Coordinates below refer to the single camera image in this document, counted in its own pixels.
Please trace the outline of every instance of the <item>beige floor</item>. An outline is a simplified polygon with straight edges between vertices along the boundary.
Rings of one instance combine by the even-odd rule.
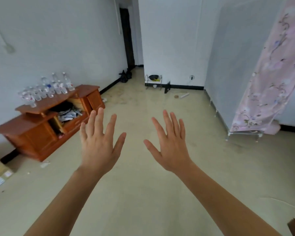
[[[187,91],[145,90],[143,70],[134,75],[103,95],[108,99],[105,122],[117,113],[115,136],[126,131],[127,139],[71,235],[221,235],[195,197],[143,145],[145,138],[158,145],[150,118],[162,122],[163,109],[184,119],[189,153],[209,176],[281,234],[290,235],[286,224],[295,217],[295,133],[266,135],[259,143],[250,136],[231,136],[226,142],[225,129],[203,91],[175,99],[173,92]],[[80,149],[76,134],[47,159],[45,168],[23,157],[11,162],[19,169],[0,186],[0,236],[25,233],[78,167]]]

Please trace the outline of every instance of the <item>finger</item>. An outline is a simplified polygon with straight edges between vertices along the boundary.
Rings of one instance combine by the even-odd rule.
[[[171,118],[171,121],[173,122],[173,126],[174,126],[174,133],[177,137],[180,136],[180,128],[179,128],[179,124],[178,124],[178,121],[177,121],[177,118],[176,118],[176,115],[171,112],[170,113],[170,118]]]
[[[117,142],[116,142],[116,144],[114,146],[114,150],[113,150],[114,157],[117,157],[117,158],[120,157],[122,147],[123,147],[123,145],[125,143],[125,140],[126,140],[126,136],[127,136],[127,134],[125,132],[123,132],[119,136],[119,138],[118,138],[118,140],[117,140]]]
[[[182,119],[179,119],[179,125],[180,125],[180,137],[181,139],[185,140],[186,130],[185,130],[185,124]]]
[[[113,143],[114,139],[114,131],[115,131],[115,124],[116,124],[117,115],[111,115],[110,122],[108,123],[105,131],[105,137],[109,139]]]
[[[98,109],[98,113],[95,119],[95,123],[94,123],[94,134],[96,134],[97,136],[101,136],[103,135],[103,118],[104,118],[104,109],[103,108],[99,108]]]
[[[81,126],[80,126],[80,138],[81,138],[81,141],[85,141],[87,139],[87,133],[85,131],[85,123],[81,123]]]
[[[168,116],[168,112],[166,110],[163,111],[163,117],[164,117],[164,121],[166,124],[166,132],[168,136],[172,136],[174,135],[174,128],[173,128],[173,123],[171,122],[169,116]]]
[[[161,141],[162,139],[166,138],[166,133],[165,133],[163,127],[157,121],[157,119],[153,117],[152,122],[153,122],[155,129],[157,131],[158,139]]]
[[[149,152],[152,154],[152,156],[154,157],[154,159],[159,162],[159,160],[161,159],[162,155],[161,153],[157,150],[157,148],[147,139],[145,139],[143,141],[143,143],[145,144],[145,146],[147,147],[147,149],[149,150]]]
[[[90,112],[90,118],[86,126],[86,133],[89,137],[94,135],[94,123],[96,118],[96,111],[93,110]]]

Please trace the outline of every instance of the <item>gray wardrobe side panel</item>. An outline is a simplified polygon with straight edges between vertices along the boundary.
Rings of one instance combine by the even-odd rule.
[[[228,4],[220,12],[205,89],[229,129],[283,1]]]

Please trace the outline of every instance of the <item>doorway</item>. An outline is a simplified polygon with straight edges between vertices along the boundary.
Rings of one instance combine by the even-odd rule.
[[[127,63],[128,63],[128,68],[131,70],[136,65],[134,62],[134,55],[133,55],[129,11],[126,8],[119,8],[119,10],[120,10],[120,17],[121,17],[122,32],[123,32],[124,42],[125,42]]]

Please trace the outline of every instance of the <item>hand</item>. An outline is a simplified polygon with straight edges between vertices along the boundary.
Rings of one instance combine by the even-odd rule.
[[[159,122],[155,118],[152,118],[152,122],[157,130],[161,152],[150,141],[145,139],[143,142],[155,160],[165,170],[177,174],[180,170],[185,169],[192,163],[185,141],[185,125],[182,119],[179,119],[178,124],[174,113],[170,113],[170,120],[166,110],[163,111],[163,117],[167,135]]]
[[[111,116],[105,134],[103,134],[103,118],[104,109],[99,108],[97,116],[96,111],[93,110],[87,126],[82,123],[80,127],[82,163],[79,168],[88,173],[97,174],[99,177],[109,172],[116,164],[126,139],[124,132],[113,146],[117,115]]]

